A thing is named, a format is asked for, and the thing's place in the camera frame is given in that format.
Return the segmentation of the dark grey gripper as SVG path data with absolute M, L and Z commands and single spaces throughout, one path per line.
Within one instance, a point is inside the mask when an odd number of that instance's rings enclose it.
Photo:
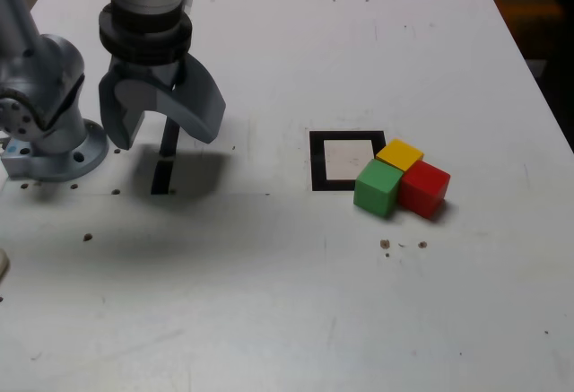
M 219 134 L 226 103 L 207 69 L 187 54 L 167 65 L 138 65 L 112 57 L 99 84 L 100 117 L 112 143 L 130 150 L 144 113 L 160 113 L 196 140 Z

